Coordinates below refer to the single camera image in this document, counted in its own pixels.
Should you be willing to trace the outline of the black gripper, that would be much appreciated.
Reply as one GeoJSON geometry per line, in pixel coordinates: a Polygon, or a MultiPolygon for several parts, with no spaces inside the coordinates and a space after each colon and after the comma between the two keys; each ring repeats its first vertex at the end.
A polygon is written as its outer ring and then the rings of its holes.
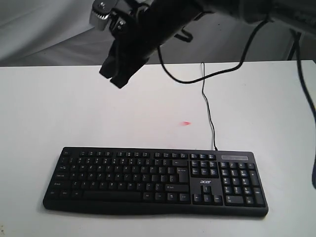
{"type": "Polygon", "coordinates": [[[155,0],[150,5],[130,1],[129,13],[113,8],[110,32],[115,38],[99,73],[117,88],[146,63],[151,54],[172,37],[191,42],[184,27],[198,16],[192,0],[155,0]]]}

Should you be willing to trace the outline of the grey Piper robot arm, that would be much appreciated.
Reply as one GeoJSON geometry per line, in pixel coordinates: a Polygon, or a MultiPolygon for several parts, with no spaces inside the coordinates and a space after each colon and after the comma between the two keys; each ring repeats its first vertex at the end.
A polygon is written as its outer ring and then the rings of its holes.
{"type": "Polygon", "coordinates": [[[100,74],[118,88],[149,60],[170,38],[191,42],[185,30],[206,14],[220,13],[248,24],[263,26],[281,22],[298,32],[316,34],[316,3],[313,0],[96,0],[91,17],[96,27],[108,28],[114,37],[100,74]]]}

